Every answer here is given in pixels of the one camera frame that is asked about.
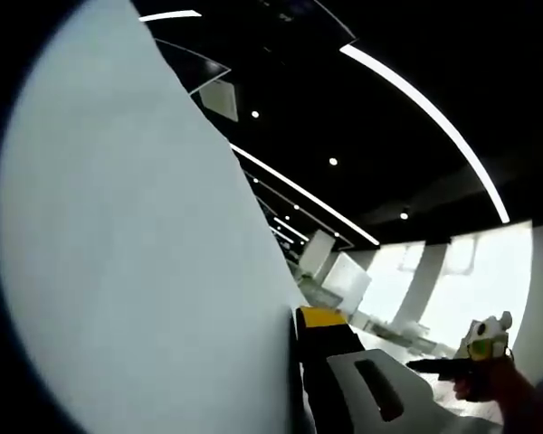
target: linear ceiling light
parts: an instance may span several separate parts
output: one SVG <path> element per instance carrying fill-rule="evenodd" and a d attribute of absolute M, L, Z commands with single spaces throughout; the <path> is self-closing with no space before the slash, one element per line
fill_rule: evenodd
<path fill-rule="evenodd" d="M 284 228 L 286 228 L 288 231 L 292 231 L 293 233 L 295 233 L 296 235 L 298 235 L 300 238 L 302 238 L 304 241 L 309 241 L 310 239 L 308 237 L 306 237 L 304 234 L 296 231 L 295 229 L 293 229 L 288 223 L 284 223 L 283 221 L 281 221 L 280 219 L 278 219 L 277 217 L 274 217 L 273 218 L 277 223 L 279 223 L 280 225 L 282 225 Z"/>
<path fill-rule="evenodd" d="M 500 199 L 499 193 L 495 188 L 495 184 L 492 182 L 489 174 L 481 164 L 479 157 L 472 152 L 469 144 L 461 136 L 461 133 L 454 127 L 449 119 L 441 113 L 441 111 L 434 106 L 434 104 L 428 100 L 428 98 L 423 95 L 419 90 L 417 90 L 412 84 L 400 77 L 396 72 L 392 71 L 390 68 L 377 61 L 373 57 L 369 56 L 365 52 L 360 51 L 358 48 L 353 47 L 348 44 L 340 48 L 340 51 L 350 56 L 355 61 L 359 61 L 364 66 L 367 66 L 376 74 L 381 76 L 383 79 L 387 80 L 399 90 L 401 90 L 408 98 L 416 103 L 431 119 L 436 122 L 436 124 L 446 133 L 446 135 L 454 142 L 456 147 L 459 148 L 461 153 L 467 159 L 469 164 L 472 167 L 472 170 L 479 176 L 482 184 L 484 185 L 487 193 L 491 197 L 493 205 L 497 209 L 500 220 L 503 223 L 508 223 L 510 221 L 505 205 Z"/>
<path fill-rule="evenodd" d="M 281 233 L 280 231 L 278 231 L 277 229 L 275 228 L 272 228 L 272 226 L 270 226 L 270 229 L 273 233 L 275 233 L 278 237 L 280 238 L 283 238 L 284 240 L 286 240 L 288 243 L 290 244 L 293 244 L 293 240 L 289 239 L 288 237 L 286 237 L 283 233 Z"/>
<path fill-rule="evenodd" d="M 297 185 L 296 183 L 294 183 L 291 179 L 289 178 L 286 178 L 284 175 L 282 175 L 281 173 L 279 173 L 277 170 L 274 170 L 272 169 L 271 167 L 269 167 L 268 165 L 266 165 L 264 162 L 258 160 L 257 158 L 255 158 L 254 156 L 252 156 L 251 154 L 248 154 L 247 152 L 245 152 L 243 149 L 241 149 L 240 147 L 237 147 L 236 145 L 234 145 L 233 143 L 230 143 L 229 144 L 231 147 L 232 147 L 232 150 L 235 151 L 236 153 L 238 153 L 240 156 L 244 156 L 245 158 L 247 158 L 248 160 L 250 160 L 252 163 L 255 163 L 257 164 L 259 167 L 261 167 L 263 170 L 269 172 L 270 174 L 274 175 L 276 178 L 278 178 L 279 180 L 283 181 L 284 183 L 286 183 L 287 185 L 289 185 L 291 188 L 293 188 L 296 192 L 300 193 L 300 194 L 303 194 L 304 196 L 306 196 L 308 199 L 310 199 L 312 202 L 314 202 L 317 206 L 323 208 L 325 211 L 329 212 L 330 214 L 332 214 L 334 217 L 336 217 L 338 220 L 340 220 L 341 222 L 343 222 L 344 224 L 346 224 L 347 226 L 349 226 L 351 229 L 353 229 L 354 231 L 358 232 L 360 235 L 362 235 L 364 238 L 366 238 L 368 241 L 370 241 L 371 243 L 373 243 L 374 245 L 379 245 L 380 242 L 374 238 L 372 235 L 370 235 L 368 232 L 364 231 L 362 228 L 360 228 L 357 224 L 353 223 L 351 220 L 347 219 L 346 217 L 344 217 L 342 214 L 340 214 L 338 211 L 336 211 L 334 208 L 332 208 L 331 206 L 328 206 L 327 204 L 325 204 L 324 202 L 322 202 L 320 199 L 318 199 L 316 196 L 314 196 L 312 193 L 310 193 L 309 191 L 307 190 L 304 190 L 303 188 L 301 188 L 299 185 Z"/>
<path fill-rule="evenodd" d="M 164 20 L 166 18 L 188 18 L 190 16 L 201 16 L 201 14 L 196 11 L 164 12 L 163 14 L 141 16 L 138 20 L 145 23 L 147 21 Z"/>

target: recessed ceiling light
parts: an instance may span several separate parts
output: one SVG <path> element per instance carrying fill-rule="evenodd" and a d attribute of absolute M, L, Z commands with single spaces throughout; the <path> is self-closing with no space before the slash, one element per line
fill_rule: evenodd
<path fill-rule="evenodd" d="M 196 11 L 164 12 L 163 14 L 141 16 L 138 20 L 142 23 L 146 23 L 147 21 L 165 20 L 166 18 L 188 18 L 191 16 L 201 16 L 201 14 Z"/>
<path fill-rule="evenodd" d="M 417 90 L 412 84 L 400 77 L 396 72 L 392 71 L 390 68 L 385 66 L 380 61 L 377 61 L 372 56 L 366 54 L 365 52 L 360 51 L 358 48 L 353 47 L 348 44 L 340 48 L 340 51 L 351 57 L 355 61 L 359 61 L 364 66 L 371 69 L 376 74 L 380 75 L 383 79 L 387 80 L 392 85 L 396 86 L 397 89 L 402 91 L 408 98 L 410 98 L 418 107 L 420 107 L 424 113 L 426 113 L 436 124 L 441 128 L 442 131 L 453 141 L 456 147 L 459 148 L 462 155 L 467 159 L 469 164 L 472 167 L 472 170 L 479 176 L 482 184 L 484 185 L 489 197 L 492 200 L 497 213 L 499 214 L 500 220 L 503 223 L 508 223 L 510 221 L 505 205 L 495 188 L 495 184 L 492 182 L 489 174 L 482 165 L 479 157 L 472 152 L 471 147 L 466 142 L 464 137 L 461 136 L 461 133 L 454 127 L 449 119 L 441 113 L 439 110 L 428 98 L 423 95 L 419 90 Z"/>
<path fill-rule="evenodd" d="M 286 237 L 283 233 L 278 232 L 276 229 L 272 228 L 272 226 L 270 226 L 270 229 L 271 229 L 271 231 L 272 231 L 273 233 L 275 233 L 278 237 L 283 238 L 283 239 L 286 240 L 287 242 L 293 244 L 293 240 L 290 239 L 290 238 L 288 238 L 288 237 Z"/>
<path fill-rule="evenodd" d="M 283 222 L 281 221 L 280 219 L 278 219 L 277 217 L 274 217 L 273 220 L 277 223 L 279 223 L 281 226 L 283 226 L 284 228 L 286 228 L 288 231 L 292 231 L 293 233 L 295 233 L 296 235 L 298 235 L 300 238 L 302 238 L 304 241 L 309 241 L 310 239 L 305 236 L 303 233 L 300 233 L 298 231 L 296 231 L 295 229 L 293 229 L 288 223 L 286 222 Z"/>
<path fill-rule="evenodd" d="M 364 238 L 366 238 L 368 241 L 370 241 L 375 246 L 380 245 L 380 241 L 378 241 L 376 238 L 374 238 L 372 235 L 370 235 L 368 232 L 364 231 L 362 228 L 360 228 L 357 224 L 353 223 L 350 219 L 347 219 L 342 214 L 340 214 L 338 211 L 336 211 L 331 206 L 327 205 L 326 203 L 322 202 L 320 199 L 318 199 L 316 196 L 314 196 L 312 193 L 310 193 L 308 190 L 305 190 L 304 188 L 300 187 L 296 183 L 294 183 L 290 178 L 282 175 L 280 172 L 278 172 L 275 169 L 272 169 L 268 165 L 266 165 L 263 161 L 258 160 L 254 156 L 252 156 L 250 153 L 245 152 L 240 147 L 234 145 L 233 143 L 230 143 L 229 146 L 233 151 L 235 151 L 240 156 L 243 156 L 250 160 L 252 163 L 258 165 L 263 170 L 268 172 L 269 174 L 275 176 L 279 180 L 283 181 L 285 184 L 289 185 L 291 188 L 293 188 L 296 192 L 300 193 L 304 197 L 310 199 L 312 202 L 314 202 L 317 206 L 322 208 L 324 211 L 329 212 L 334 217 L 336 217 L 338 220 L 346 224 L 350 229 L 353 231 L 358 232 L 360 235 L 362 235 Z"/>

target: black ceiling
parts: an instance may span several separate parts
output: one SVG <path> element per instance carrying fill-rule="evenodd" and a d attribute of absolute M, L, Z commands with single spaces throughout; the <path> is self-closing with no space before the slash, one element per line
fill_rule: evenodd
<path fill-rule="evenodd" d="M 512 222 L 543 220 L 543 9 L 534 2 L 447 7 L 324 0 L 349 31 L 311 0 L 135 3 L 142 15 L 201 13 L 148 27 L 158 39 L 231 68 L 224 80 L 235 86 L 239 121 L 203 108 L 195 95 L 205 115 L 232 143 L 382 243 L 445 240 L 501 223 L 452 140 L 406 95 L 338 51 L 355 40 L 452 121 L 488 170 Z M 252 110 L 260 117 L 252 118 Z M 332 156 L 337 166 L 329 165 Z M 239 159 L 249 174 L 305 207 L 355 248 L 373 247 Z M 254 186 L 260 196 L 266 194 L 262 189 Z M 274 195 L 266 202 L 279 214 L 291 209 Z M 410 218 L 402 221 L 406 207 Z M 314 228 L 303 217 L 294 226 Z"/>

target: person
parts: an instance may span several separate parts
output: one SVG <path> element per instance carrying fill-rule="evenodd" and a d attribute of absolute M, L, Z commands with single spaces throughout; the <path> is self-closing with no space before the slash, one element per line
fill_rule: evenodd
<path fill-rule="evenodd" d="M 478 364 L 482 381 L 456 379 L 453 386 L 456 398 L 471 402 L 496 401 L 505 434 L 543 432 L 543 382 L 534 387 L 509 357 Z"/>

